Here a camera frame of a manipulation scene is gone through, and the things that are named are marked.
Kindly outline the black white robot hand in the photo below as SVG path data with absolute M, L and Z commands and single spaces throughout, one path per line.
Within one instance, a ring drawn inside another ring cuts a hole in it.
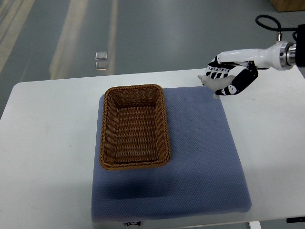
M 275 60 L 270 60 L 270 57 L 275 50 L 271 47 L 234 50 L 218 54 L 208 63 L 204 75 L 212 79 L 225 78 L 229 75 L 233 75 L 235 78 L 227 87 L 217 90 L 216 95 L 239 94 L 257 79 L 260 70 L 273 68 Z M 281 71 L 279 64 L 276 64 L 275 67 L 273 69 Z

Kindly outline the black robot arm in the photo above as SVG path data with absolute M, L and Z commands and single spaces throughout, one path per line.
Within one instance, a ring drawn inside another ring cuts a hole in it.
M 260 22 L 260 19 L 270 19 L 276 26 L 270 27 Z M 277 32 L 276 45 L 271 49 L 275 50 L 275 53 L 271 55 L 270 60 L 275 60 L 275 65 L 279 64 L 280 70 L 291 69 L 294 65 L 297 67 L 305 66 L 305 25 L 300 24 L 298 27 L 282 27 L 281 23 L 274 17 L 269 15 L 259 15 L 255 18 L 257 25 L 269 31 Z M 288 31 L 292 33 L 294 42 L 282 41 L 282 33 Z

